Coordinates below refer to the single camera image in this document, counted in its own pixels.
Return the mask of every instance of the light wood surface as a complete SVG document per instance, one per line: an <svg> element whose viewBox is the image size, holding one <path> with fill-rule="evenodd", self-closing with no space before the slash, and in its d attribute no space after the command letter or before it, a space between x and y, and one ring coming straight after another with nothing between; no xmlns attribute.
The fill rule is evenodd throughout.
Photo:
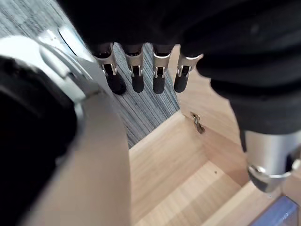
<svg viewBox="0 0 301 226"><path fill-rule="evenodd" d="M216 165L206 163L140 220L136 226L201 225L238 190Z"/></svg>
<svg viewBox="0 0 301 226"><path fill-rule="evenodd" d="M221 134L207 128L201 135L191 119L175 113L130 150L133 225L202 225L248 181L239 173L245 165L226 154L235 149Z"/></svg>
<svg viewBox="0 0 301 226"><path fill-rule="evenodd" d="M175 46L168 67L173 80L179 54L180 48ZM203 142L209 146L205 149L208 159L243 186L248 181L248 176L237 122L228 100L217 95L209 82L209 79L193 70L185 91L177 94L180 110L189 118L191 112L200 116L201 124L206 129Z"/></svg>
<svg viewBox="0 0 301 226"><path fill-rule="evenodd" d="M202 226L247 226L280 195L280 189L271 194L266 194L259 191L251 182L248 182Z"/></svg>
<svg viewBox="0 0 301 226"><path fill-rule="evenodd" d="M168 65L173 80L179 54L180 48L175 46ZM182 114L187 117L190 117L190 112L198 114L204 126L240 144L237 122L229 102L212 90L209 79L194 69L189 74L185 91L178 93L177 97Z"/></svg>
<svg viewBox="0 0 301 226"><path fill-rule="evenodd" d="M131 148L133 223L205 164L199 136L192 121L177 112Z"/></svg>

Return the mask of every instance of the floor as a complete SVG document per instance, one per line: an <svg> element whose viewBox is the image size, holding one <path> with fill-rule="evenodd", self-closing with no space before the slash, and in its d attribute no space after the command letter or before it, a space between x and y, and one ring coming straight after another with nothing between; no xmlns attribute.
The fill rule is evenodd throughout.
<svg viewBox="0 0 301 226"><path fill-rule="evenodd" d="M0 37L22 34L31 38L49 27L70 24L54 0L2 0L0 2ZM129 147L135 145L178 109L173 83L166 79L165 91L156 95L152 91L152 49L144 45L144 91L137 94L131 86L129 70L119 45L114 45L119 72L127 84L127 92L116 96L122 118L127 127Z"/></svg>

